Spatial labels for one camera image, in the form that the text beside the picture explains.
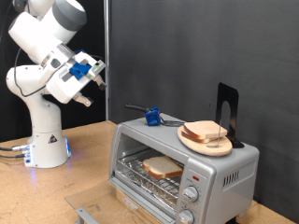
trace warning label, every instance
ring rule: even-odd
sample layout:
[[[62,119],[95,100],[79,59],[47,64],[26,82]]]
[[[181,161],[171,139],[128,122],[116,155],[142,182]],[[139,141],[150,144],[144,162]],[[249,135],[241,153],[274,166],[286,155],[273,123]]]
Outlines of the warning label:
[[[50,140],[49,140],[49,144],[50,143],[54,143],[54,142],[57,142],[57,138],[54,136],[54,134],[50,137]]]

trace wooden table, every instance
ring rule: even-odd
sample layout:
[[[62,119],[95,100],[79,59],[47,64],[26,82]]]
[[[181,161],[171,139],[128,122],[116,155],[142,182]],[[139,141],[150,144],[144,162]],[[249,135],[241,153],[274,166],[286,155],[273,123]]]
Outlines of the wooden table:
[[[63,130],[63,135],[68,137],[72,156],[56,168],[26,168],[23,159],[1,158],[0,223],[74,224],[77,213],[64,197],[107,180],[109,151],[115,127],[111,121],[104,121]],[[1,143],[0,147],[21,145],[27,139]],[[241,224],[294,224],[256,202],[237,221]]]

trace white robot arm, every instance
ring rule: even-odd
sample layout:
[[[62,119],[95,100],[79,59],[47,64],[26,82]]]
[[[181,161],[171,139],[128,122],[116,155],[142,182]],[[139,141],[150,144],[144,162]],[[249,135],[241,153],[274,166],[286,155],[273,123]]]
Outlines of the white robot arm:
[[[105,89],[99,75],[105,64],[87,53],[75,54],[66,45],[87,21],[76,0],[28,0],[28,5],[13,0],[13,4],[21,14],[8,32],[39,65],[15,66],[7,73],[7,86],[28,106],[33,128],[28,144],[12,149],[22,150],[27,167],[55,167],[66,162],[70,151],[62,135],[60,108],[43,95],[50,93],[63,104],[74,99],[90,106],[93,101],[79,91],[91,80]]]
[[[86,13],[77,1],[56,0],[42,21],[23,12],[9,27],[13,40],[43,67],[38,82],[63,104],[73,98],[89,106],[92,101],[79,91],[91,80],[101,90],[106,88],[99,75],[105,64],[84,52],[76,55],[65,44],[86,21]]]

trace black plate holder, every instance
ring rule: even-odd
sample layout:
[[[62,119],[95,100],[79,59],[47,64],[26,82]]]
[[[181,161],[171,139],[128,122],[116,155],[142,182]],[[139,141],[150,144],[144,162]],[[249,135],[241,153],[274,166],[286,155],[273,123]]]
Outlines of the black plate holder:
[[[229,87],[223,83],[218,85],[218,98],[216,109],[216,123],[220,124],[222,105],[227,102],[231,108],[230,127],[227,133],[227,138],[232,142],[233,148],[242,148],[244,145],[235,138],[235,127],[237,117],[237,105],[239,101],[239,93],[236,89]]]

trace blue gripper mount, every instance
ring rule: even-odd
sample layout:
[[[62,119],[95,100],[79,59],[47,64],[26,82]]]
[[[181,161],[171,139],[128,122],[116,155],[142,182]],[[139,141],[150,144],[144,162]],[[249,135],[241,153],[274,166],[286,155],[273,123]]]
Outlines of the blue gripper mount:
[[[149,126],[161,124],[159,108],[157,106],[152,107],[149,112],[145,113],[145,116]]]
[[[77,80],[80,80],[91,68],[92,67],[90,65],[75,63],[73,67],[69,69],[69,71]]]

